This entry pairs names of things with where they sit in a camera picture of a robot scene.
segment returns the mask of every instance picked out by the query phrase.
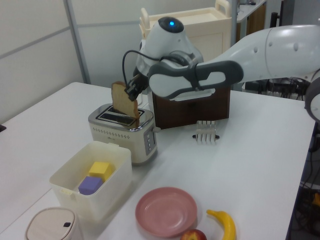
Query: toaster slot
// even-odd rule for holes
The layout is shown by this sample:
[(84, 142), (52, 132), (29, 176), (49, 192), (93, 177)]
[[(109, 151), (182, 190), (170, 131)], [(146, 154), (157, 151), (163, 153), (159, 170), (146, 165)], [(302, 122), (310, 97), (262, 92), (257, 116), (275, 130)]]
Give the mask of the toaster slot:
[[(145, 111), (138, 109), (138, 112), (141, 116)], [(124, 126), (130, 126), (136, 121), (136, 119), (131, 116), (117, 112), (112, 105), (98, 115), (96, 119)]]
[(121, 125), (130, 126), (135, 122), (135, 118), (125, 116), (125, 115), (119, 115), (119, 114), (110, 114), (110, 113), (103, 113), (98, 117), (99, 120), (108, 121), (112, 123), (117, 123)]

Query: banana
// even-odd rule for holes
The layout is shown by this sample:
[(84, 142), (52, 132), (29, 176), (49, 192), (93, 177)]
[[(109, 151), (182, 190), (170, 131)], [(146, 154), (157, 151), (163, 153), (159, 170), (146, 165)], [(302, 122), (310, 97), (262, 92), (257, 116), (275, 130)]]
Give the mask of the banana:
[(224, 227), (222, 240), (236, 240), (236, 225), (232, 217), (225, 211), (207, 210), (207, 214), (214, 216)]

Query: purple sponge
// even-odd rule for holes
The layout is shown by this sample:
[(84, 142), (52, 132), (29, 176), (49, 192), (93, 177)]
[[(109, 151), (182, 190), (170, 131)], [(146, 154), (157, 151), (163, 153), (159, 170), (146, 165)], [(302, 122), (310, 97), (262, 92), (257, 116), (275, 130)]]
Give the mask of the purple sponge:
[(94, 194), (102, 184), (100, 177), (86, 176), (79, 186), (79, 192), (83, 195)]

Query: red apple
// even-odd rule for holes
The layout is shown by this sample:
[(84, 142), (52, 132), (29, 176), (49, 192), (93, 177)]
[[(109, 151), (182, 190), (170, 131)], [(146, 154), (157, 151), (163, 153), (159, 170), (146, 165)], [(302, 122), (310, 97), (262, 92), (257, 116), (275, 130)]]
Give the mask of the red apple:
[(191, 229), (185, 231), (180, 240), (207, 240), (207, 237), (202, 231), (198, 229)]

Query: toast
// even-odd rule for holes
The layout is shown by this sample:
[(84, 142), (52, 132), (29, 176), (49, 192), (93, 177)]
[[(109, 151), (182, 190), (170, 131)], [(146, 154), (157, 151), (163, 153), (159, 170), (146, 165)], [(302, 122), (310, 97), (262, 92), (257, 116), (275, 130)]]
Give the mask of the toast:
[(137, 100), (131, 101), (125, 92), (126, 84), (116, 81), (111, 87), (113, 109), (132, 118), (139, 119)]

